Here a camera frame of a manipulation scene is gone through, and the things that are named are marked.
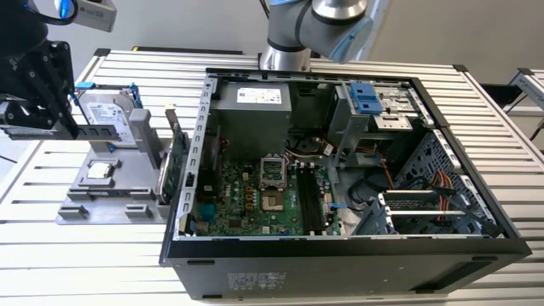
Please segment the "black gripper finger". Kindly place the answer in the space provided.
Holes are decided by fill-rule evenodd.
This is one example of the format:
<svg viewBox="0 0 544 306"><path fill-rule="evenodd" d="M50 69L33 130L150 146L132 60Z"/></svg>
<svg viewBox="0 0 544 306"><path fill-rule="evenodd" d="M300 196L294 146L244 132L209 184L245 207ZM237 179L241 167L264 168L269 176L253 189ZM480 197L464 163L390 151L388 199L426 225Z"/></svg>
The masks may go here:
<svg viewBox="0 0 544 306"><path fill-rule="evenodd" d="M1 95L1 126L50 128L53 117L49 111L32 101Z"/></svg>
<svg viewBox="0 0 544 306"><path fill-rule="evenodd" d="M26 54L25 71L41 114L58 123L70 139L78 136L72 117L69 94L73 92L73 70L69 44L64 41L45 41Z"/></svg>

